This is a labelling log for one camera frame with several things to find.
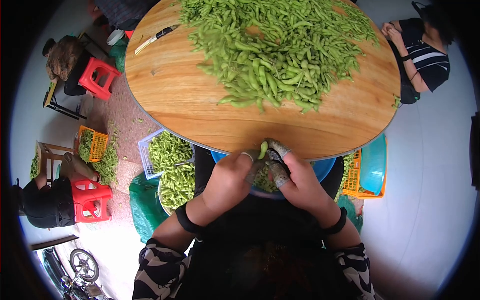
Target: blue plastic basin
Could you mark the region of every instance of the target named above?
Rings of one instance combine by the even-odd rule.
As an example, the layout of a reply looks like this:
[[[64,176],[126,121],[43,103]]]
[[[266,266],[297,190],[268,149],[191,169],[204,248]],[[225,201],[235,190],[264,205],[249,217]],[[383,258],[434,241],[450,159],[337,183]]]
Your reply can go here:
[[[211,151],[211,153],[215,163],[217,163],[219,160],[227,156],[226,154],[222,154],[215,151]],[[333,167],[333,164],[335,163],[335,159],[336,158],[330,158],[330,159],[322,159],[322,160],[315,161],[315,164],[313,165],[313,170],[315,171],[315,175],[317,176],[318,182],[321,182],[328,175],[328,173]],[[258,197],[270,198],[274,200],[285,199],[282,192],[280,191],[266,192],[254,186],[252,186],[252,189],[250,190],[250,194]]]
[[[387,144],[382,133],[361,149],[360,185],[378,196],[382,191],[387,163]]]

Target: table leg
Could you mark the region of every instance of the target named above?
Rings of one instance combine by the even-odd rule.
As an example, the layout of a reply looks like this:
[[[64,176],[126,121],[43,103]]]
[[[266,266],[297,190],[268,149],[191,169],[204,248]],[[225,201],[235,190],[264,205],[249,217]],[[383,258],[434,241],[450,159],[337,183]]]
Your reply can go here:
[[[99,44],[96,43],[96,41],[92,40],[92,38],[85,32],[84,35],[83,35],[88,41],[90,41],[91,43],[93,43],[97,48],[99,48],[107,57],[108,57],[108,53],[102,48],[100,47]]]
[[[48,105],[48,107],[51,108],[51,109],[53,109],[53,110],[56,110],[56,111],[58,111],[58,112],[60,112],[60,113],[62,113],[62,114],[64,114],[64,115],[66,115],[66,116],[69,116],[69,117],[72,117],[72,118],[74,118],[74,119],[77,119],[77,120],[78,120],[79,118],[82,118],[82,119],[85,119],[85,120],[87,119],[87,117],[82,116],[82,115],[80,115],[80,114],[77,114],[76,112],[74,112],[74,111],[72,111],[72,110],[69,110],[68,108],[65,108],[65,107],[63,107],[63,106],[61,106],[61,105],[58,105],[58,104],[56,104],[56,103],[53,103],[53,102],[50,103],[50,104]]]

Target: hand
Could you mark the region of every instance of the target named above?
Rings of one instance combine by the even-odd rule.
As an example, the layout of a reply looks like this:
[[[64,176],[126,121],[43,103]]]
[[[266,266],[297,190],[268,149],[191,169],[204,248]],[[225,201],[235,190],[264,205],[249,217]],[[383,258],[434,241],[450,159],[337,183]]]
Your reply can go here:
[[[205,206],[216,216],[240,203],[252,187],[245,178],[253,162],[249,155],[241,153],[236,151],[219,160],[201,195]]]
[[[318,182],[309,162],[288,152],[283,161],[290,170],[290,179],[279,187],[285,198],[294,206],[314,214],[327,204],[330,197]]]
[[[318,182],[310,163],[299,159],[281,142],[269,138],[265,140],[268,142],[268,147],[273,148],[280,155],[290,170],[290,177],[288,177],[279,163],[267,162],[275,184],[285,198],[294,206],[306,210],[312,215],[325,207],[330,197]]]
[[[395,44],[395,46],[398,47],[405,47],[405,43],[403,42],[402,34],[396,30],[395,28],[389,28],[387,30],[388,36],[392,40],[392,42]]]
[[[384,36],[388,35],[388,30],[390,28],[395,28],[391,23],[383,23],[382,29],[380,30]]]

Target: black and white striped shirt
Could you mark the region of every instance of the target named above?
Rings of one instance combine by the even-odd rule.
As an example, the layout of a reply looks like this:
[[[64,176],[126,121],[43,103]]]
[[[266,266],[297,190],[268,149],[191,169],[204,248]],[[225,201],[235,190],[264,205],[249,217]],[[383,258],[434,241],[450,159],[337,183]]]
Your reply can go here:
[[[448,55],[422,41],[423,21],[419,18],[400,20],[402,38],[413,64],[420,76],[433,91],[448,79],[450,62]]]

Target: knife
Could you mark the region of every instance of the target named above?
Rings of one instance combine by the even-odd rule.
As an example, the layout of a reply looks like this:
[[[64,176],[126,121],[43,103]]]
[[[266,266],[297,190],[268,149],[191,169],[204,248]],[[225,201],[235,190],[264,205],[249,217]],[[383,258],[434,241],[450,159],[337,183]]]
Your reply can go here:
[[[153,37],[149,38],[148,40],[146,40],[143,44],[141,44],[137,49],[135,49],[135,54],[138,54],[140,53],[140,51],[142,51],[145,47],[147,47],[148,45],[150,45],[151,43],[155,42],[156,40],[158,40],[159,38],[161,38],[162,36],[166,35],[167,33],[170,33],[172,32],[174,29],[176,29],[178,26],[180,25],[173,25],[173,26],[170,26],[170,27],[167,27],[167,28],[164,28],[162,29],[161,31],[157,32],[156,35],[154,35]]]

